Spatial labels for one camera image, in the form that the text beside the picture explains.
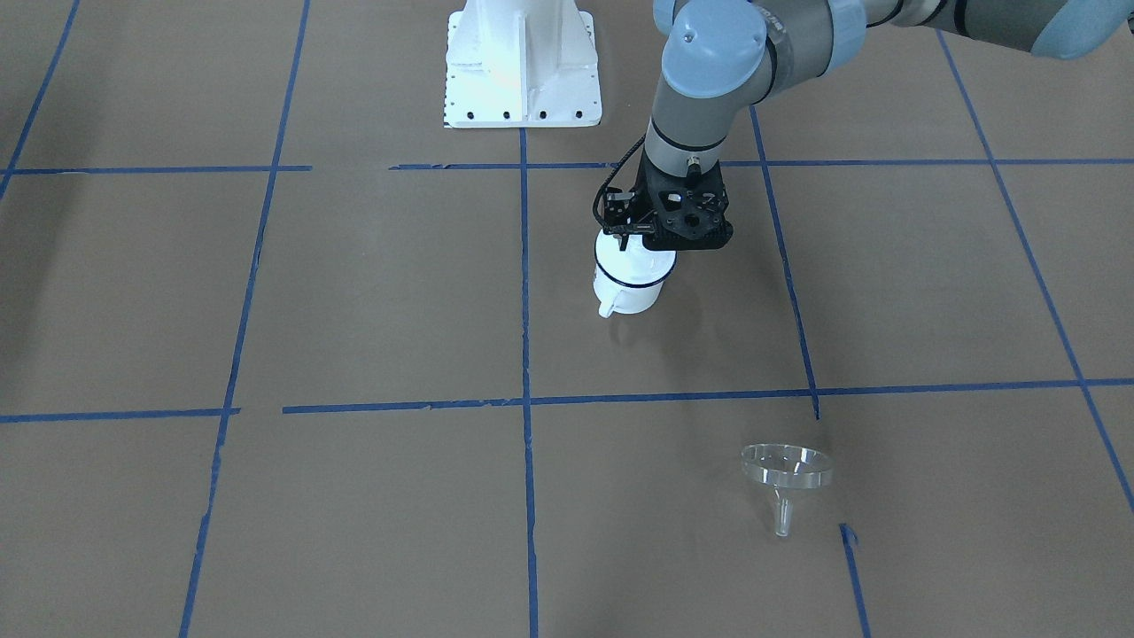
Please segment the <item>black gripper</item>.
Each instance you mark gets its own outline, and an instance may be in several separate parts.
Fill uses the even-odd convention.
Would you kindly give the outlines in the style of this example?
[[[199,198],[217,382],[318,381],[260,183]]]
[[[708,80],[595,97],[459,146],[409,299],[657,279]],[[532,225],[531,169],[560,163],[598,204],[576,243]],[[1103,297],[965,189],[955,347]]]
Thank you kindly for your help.
[[[648,250],[717,250],[734,233],[726,206],[720,165],[688,179],[643,159],[629,192],[603,182],[601,226],[607,235],[640,236]]]

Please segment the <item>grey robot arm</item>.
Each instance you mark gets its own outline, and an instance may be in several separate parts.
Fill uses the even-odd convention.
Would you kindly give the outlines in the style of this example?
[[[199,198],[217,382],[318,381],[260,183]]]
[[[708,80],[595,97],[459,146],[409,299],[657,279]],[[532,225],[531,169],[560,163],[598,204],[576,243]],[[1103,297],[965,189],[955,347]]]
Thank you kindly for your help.
[[[733,238],[720,153],[734,117],[850,61],[874,26],[924,26],[1077,59],[1131,20],[1129,1],[655,1],[663,59],[634,186],[593,203],[618,250],[716,250]]]

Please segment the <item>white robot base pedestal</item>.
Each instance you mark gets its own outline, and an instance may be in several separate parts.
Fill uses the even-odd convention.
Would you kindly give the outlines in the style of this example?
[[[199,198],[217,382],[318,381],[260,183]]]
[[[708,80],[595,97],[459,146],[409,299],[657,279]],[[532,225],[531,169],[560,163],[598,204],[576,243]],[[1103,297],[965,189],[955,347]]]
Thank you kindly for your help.
[[[447,22],[443,125],[592,127],[595,24],[574,1],[467,1]]]

